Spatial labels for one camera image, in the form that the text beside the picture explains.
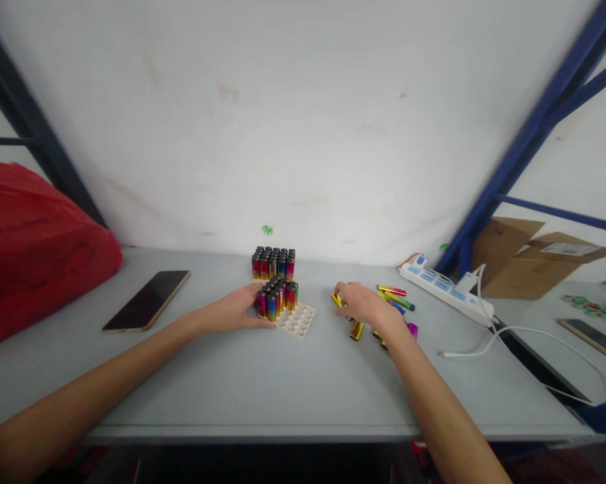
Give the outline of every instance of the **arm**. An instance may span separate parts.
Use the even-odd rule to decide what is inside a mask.
[[[0,482],[31,481],[182,346],[204,335],[274,327],[247,310],[261,284],[192,311],[0,425]]]
[[[358,282],[339,282],[334,292],[339,291],[347,305],[336,314],[370,323],[385,340],[445,482],[510,484],[491,447],[410,335],[399,312]]]

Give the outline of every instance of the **brown cardboard box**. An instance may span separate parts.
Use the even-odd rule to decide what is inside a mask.
[[[488,223],[471,250],[473,268],[486,264],[485,298],[540,299],[582,264],[606,257],[606,247],[561,232],[531,240],[543,225],[507,217]]]

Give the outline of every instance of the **hand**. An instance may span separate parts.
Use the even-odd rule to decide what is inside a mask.
[[[195,326],[200,334],[245,328],[275,328],[276,325],[268,319],[248,315],[261,287],[262,283],[249,284],[208,306],[185,314],[182,318]]]
[[[336,310],[337,316],[353,317],[357,321],[370,324],[382,334],[390,329],[406,328],[400,312],[360,282],[339,282],[334,294],[339,292],[342,294],[344,306]]]

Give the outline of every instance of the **white cord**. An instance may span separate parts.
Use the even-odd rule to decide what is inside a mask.
[[[436,270],[433,269],[426,269],[428,272],[432,272],[435,276],[442,278],[442,279],[446,279],[448,282],[450,282],[452,285],[455,285],[455,283],[453,282],[452,279],[446,277],[444,274],[440,274],[439,272],[437,272]]]
[[[566,342],[564,342],[562,339],[557,338],[556,336],[546,333],[544,331],[540,331],[539,329],[532,329],[532,328],[526,328],[526,327],[521,327],[521,326],[506,326],[504,328],[502,328],[500,331],[497,330],[494,322],[493,322],[493,318],[491,318],[489,316],[489,314],[486,312],[486,308],[484,307],[484,305],[482,304],[482,274],[484,273],[484,268],[486,267],[486,264],[482,264],[480,267],[477,268],[476,272],[478,275],[478,299],[480,300],[480,306],[482,307],[482,311],[484,312],[484,315],[486,316],[486,318],[491,322],[491,328],[493,329],[493,336],[491,337],[491,340],[488,342],[488,344],[486,345],[486,347],[481,351],[481,352],[477,352],[477,353],[451,353],[451,352],[444,352],[444,351],[440,351],[437,354],[439,356],[442,356],[444,358],[457,358],[457,357],[474,357],[474,356],[482,356],[484,354],[486,354],[486,352],[488,352],[488,350],[491,348],[491,345],[493,344],[493,342],[496,339],[500,339],[500,334],[504,333],[505,331],[508,331],[509,329],[514,329],[517,331],[530,331],[532,333],[539,333],[539,334],[544,334],[546,336],[552,337],[554,338],[556,341],[558,341],[559,343],[564,344],[565,346],[567,346],[567,348],[569,348],[570,350],[572,350],[574,353],[576,353],[577,355],[579,355],[583,360],[585,360],[592,368],[594,368],[601,376],[604,376],[606,378],[606,373],[604,373],[597,365],[595,365],[594,363],[592,363],[584,354],[580,353],[578,350],[576,350],[576,348],[573,348],[572,346],[568,345]],[[549,389],[552,389],[551,387],[545,385],[543,383],[543,385]],[[587,403],[588,405],[592,405],[589,402],[586,402],[585,400],[581,400],[581,399],[577,399],[575,396],[573,395],[569,395],[568,393],[564,393],[560,390],[556,390],[556,389],[552,389],[555,392],[560,393],[561,395],[565,395],[566,397],[570,397],[571,399],[575,399],[575,400],[579,400],[582,401],[583,403]]]
[[[561,395],[565,395],[567,398],[571,398],[572,400],[580,401],[581,403],[584,403],[585,405],[589,405],[590,407],[596,407],[596,405],[594,403],[592,403],[592,402],[576,398],[576,397],[570,395],[569,393],[562,392],[561,390],[557,390],[557,389],[555,389],[553,387],[550,387],[549,385],[545,385],[544,383],[543,383],[543,387],[545,387],[545,388],[547,388],[547,389],[549,389],[551,391],[554,391],[556,393],[560,393]]]

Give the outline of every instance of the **gray table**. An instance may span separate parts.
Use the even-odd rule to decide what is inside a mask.
[[[115,277],[0,344],[0,423],[145,339],[178,315],[250,278],[249,257],[126,249]],[[191,277],[153,329],[100,329],[157,271]],[[392,361],[369,334],[354,343],[334,315],[338,280],[405,288],[417,306],[419,343],[490,440],[593,435],[502,345],[469,360],[488,330],[402,279],[394,268],[299,260],[299,298],[317,309],[303,341],[281,330],[208,335],[185,347],[87,436],[86,442],[339,442],[420,439]]]
[[[583,314],[582,311],[561,300],[561,296],[565,294],[585,296],[593,303],[606,305],[606,286],[575,281],[559,284],[536,301],[515,299],[489,301],[493,303],[496,314],[505,324],[546,331],[571,345],[606,373],[606,355],[556,323],[556,319],[559,318],[580,319],[606,335],[606,319]],[[606,381],[574,352],[544,335],[519,330],[516,331],[516,335],[593,403],[606,402]]]

